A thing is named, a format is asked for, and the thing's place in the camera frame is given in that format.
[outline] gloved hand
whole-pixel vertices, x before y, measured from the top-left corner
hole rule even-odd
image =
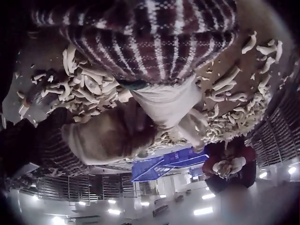
[[[234,158],[231,161],[232,168],[230,174],[239,172],[245,164],[246,164],[245,157]]]

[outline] metal rack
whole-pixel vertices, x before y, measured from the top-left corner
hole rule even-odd
[[[299,77],[287,84],[269,117],[252,132],[249,142],[257,153],[259,167],[300,155]]]

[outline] sleeve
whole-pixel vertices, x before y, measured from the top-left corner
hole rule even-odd
[[[215,163],[219,162],[219,157],[217,156],[211,156],[206,160],[203,164],[202,171],[206,176],[212,176],[214,175],[214,171],[212,170]]]
[[[206,179],[205,183],[207,187],[209,187],[209,190],[214,194],[220,193],[228,185],[226,179],[222,179],[217,175],[213,175],[210,178]]]
[[[237,24],[235,0],[37,1],[31,16],[39,26],[89,24],[124,34],[225,32]]]
[[[256,152],[251,146],[243,146],[237,157],[244,157],[247,164],[256,160]]]
[[[244,165],[241,172],[243,176],[242,184],[246,188],[251,187],[254,184],[256,178],[256,160]]]

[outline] hand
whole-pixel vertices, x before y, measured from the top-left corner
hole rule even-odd
[[[230,174],[239,172],[245,164],[246,164],[246,159],[244,157],[234,158],[231,161],[232,168]]]
[[[143,131],[145,129],[148,115],[134,98],[130,98],[126,103],[119,101],[116,103],[124,112],[124,121],[131,136],[136,131]]]
[[[231,165],[229,161],[222,160],[218,163],[215,163],[212,169],[216,175],[219,175],[221,178],[225,178],[230,174]]]

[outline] plastic crate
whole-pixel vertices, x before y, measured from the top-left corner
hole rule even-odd
[[[163,164],[171,167],[189,167],[205,162],[209,156],[205,151],[195,153],[193,148],[185,148],[164,155]]]

